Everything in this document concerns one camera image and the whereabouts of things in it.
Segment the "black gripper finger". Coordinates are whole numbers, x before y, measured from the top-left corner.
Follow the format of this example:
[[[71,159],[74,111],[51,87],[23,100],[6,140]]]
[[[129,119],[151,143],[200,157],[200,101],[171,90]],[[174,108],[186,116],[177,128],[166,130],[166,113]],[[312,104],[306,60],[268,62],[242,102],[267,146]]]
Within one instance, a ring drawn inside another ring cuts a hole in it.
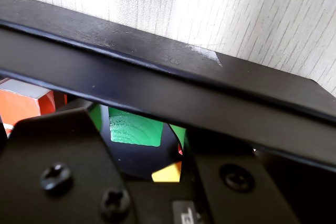
[[[172,223],[299,223],[253,148],[228,135],[187,129],[181,179],[192,195],[171,202]]]
[[[1,149],[1,223],[136,223],[132,199],[84,109],[19,121]]]

